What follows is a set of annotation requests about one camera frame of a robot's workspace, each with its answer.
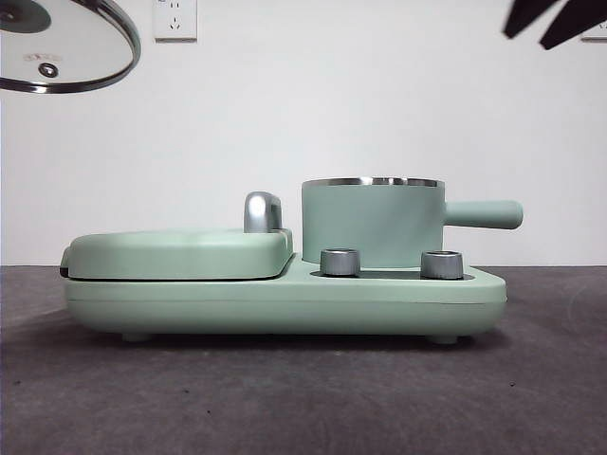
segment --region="gray floor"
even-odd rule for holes
[[[488,268],[499,326],[418,337],[163,336],[64,310],[56,268],[2,269],[3,454],[605,454],[607,267]]]

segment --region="silver handle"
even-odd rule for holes
[[[271,232],[282,227],[281,200],[269,192],[250,192],[245,201],[245,233]]]

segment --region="glass lid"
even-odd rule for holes
[[[0,0],[0,88],[94,90],[121,80],[141,51],[134,24],[110,0]]]

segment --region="black object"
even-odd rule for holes
[[[551,49],[603,21],[607,21],[607,1],[570,0],[540,43],[544,48]]]
[[[514,0],[504,34],[514,38],[555,3],[557,0]],[[543,35],[541,44],[551,49],[606,20],[607,0],[569,0]]]
[[[13,33],[38,33],[50,26],[46,9],[32,0],[0,0],[0,29]]]
[[[529,27],[558,0],[514,0],[510,15],[504,27],[504,34],[514,38]]]

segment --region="mint green pot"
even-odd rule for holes
[[[445,202],[437,180],[356,177],[302,186],[303,260],[325,248],[354,248],[362,267],[416,267],[422,251],[443,247],[443,226],[517,228],[516,201]]]

